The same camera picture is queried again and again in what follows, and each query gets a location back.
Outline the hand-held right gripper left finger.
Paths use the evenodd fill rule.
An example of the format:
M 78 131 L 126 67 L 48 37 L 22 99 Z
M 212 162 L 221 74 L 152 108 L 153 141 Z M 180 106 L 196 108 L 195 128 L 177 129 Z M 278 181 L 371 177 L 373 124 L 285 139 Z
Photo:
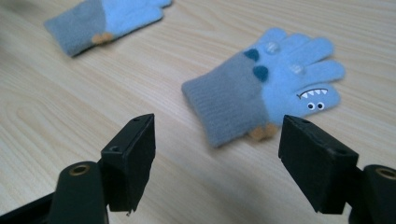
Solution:
M 112 212 L 136 210 L 155 153 L 153 114 L 131 119 L 101 151 L 105 198 Z

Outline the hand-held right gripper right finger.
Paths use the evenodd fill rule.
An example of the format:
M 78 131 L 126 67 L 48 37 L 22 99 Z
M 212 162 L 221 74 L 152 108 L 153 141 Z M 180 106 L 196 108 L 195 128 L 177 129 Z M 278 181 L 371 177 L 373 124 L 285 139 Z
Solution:
M 314 123 L 285 116 L 278 157 L 315 211 L 340 214 L 359 154 Z

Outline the blue grey knitted glove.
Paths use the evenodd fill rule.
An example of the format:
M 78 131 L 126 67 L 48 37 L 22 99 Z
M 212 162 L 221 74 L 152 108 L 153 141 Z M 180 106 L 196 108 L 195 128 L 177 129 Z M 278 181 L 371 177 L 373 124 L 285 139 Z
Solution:
M 273 136 L 286 115 L 306 117 L 339 104 L 332 83 L 344 77 L 345 68 L 332 53 L 325 37 L 271 28 L 181 90 L 212 147 L 246 134 L 260 141 Z
M 70 57 L 123 37 L 163 17 L 172 0 L 84 0 L 44 22 Z

